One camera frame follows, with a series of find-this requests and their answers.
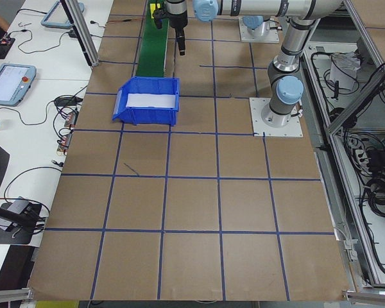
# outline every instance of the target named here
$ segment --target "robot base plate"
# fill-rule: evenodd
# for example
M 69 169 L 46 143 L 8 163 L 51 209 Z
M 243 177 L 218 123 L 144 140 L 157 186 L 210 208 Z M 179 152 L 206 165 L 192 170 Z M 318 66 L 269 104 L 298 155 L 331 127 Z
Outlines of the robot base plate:
M 254 136 L 262 137 L 265 134 L 267 137 L 303 137 L 299 117 L 292 117 L 289 123 L 281 128 L 271 127 L 261 119 L 261 111 L 270 100 L 270 98 L 250 98 Z
M 242 17 L 239 17 L 238 21 L 239 21 L 239 34 L 241 36 L 241 42 L 260 42 L 260 43 L 270 43 L 270 44 L 278 44 L 280 42 L 277 30 L 270 29 L 267 35 L 256 36 L 248 32 L 248 28 L 244 25 Z M 275 22 L 273 21 L 270 21 L 269 23 L 271 27 L 276 26 Z

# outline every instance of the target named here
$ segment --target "gray floor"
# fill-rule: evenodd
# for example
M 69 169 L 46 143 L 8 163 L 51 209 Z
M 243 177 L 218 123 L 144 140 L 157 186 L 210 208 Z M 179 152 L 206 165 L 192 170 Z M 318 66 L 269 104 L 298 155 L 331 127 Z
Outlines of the gray floor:
M 17 10 L 23 3 L 24 0 L 0 0 L 0 16 L 12 23 Z

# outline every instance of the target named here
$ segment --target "yellow label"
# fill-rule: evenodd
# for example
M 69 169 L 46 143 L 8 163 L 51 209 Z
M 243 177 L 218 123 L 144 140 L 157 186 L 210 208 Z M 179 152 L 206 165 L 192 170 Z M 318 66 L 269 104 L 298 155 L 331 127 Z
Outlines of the yellow label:
M 157 8 L 160 8 L 160 7 L 161 7 L 161 4 L 157 3 Z M 154 19 L 153 13 L 154 13 L 155 9 L 156 9 L 155 3 L 150 3 L 151 19 Z

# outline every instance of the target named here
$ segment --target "blue plastic bin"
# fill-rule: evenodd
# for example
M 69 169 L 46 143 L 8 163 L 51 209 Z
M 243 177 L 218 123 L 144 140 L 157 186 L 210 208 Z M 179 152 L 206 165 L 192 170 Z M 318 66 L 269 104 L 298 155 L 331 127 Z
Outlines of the blue plastic bin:
M 129 94 L 175 95 L 174 108 L 127 107 Z M 180 80 L 178 78 L 133 77 L 118 91 L 113 120 L 137 124 L 176 124 Z

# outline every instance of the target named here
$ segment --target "metal bracket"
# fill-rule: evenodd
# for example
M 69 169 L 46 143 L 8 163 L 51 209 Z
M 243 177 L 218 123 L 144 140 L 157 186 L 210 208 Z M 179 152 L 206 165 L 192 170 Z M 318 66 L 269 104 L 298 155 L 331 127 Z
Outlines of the metal bracket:
M 250 98 L 252 128 L 254 136 L 268 136 L 268 137 L 303 137 L 300 119 L 298 116 L 292 117 L 287 125 L 281 128 L 274 128 L 266 124 L 261 119 L 261 111 L 268 103 L 270 98 Z
M 238 18 L 238 22 L 241 42 L 260 42 L 270 44 L 278 44 L 280 42 L 278 31 L 276 29 L 270 29 L 267 35 L 257 35 L 257 31 L 254 31 L 254 33 L 248 31 L 248 28 L 244 25 L 242 17 Z M 275 26 L 275 22 L 268 22 L 270 27 Z
M 0 303 L 12 302 L 14 300 L 30 300 L 33 298 L 31 289 L 0 291 Z

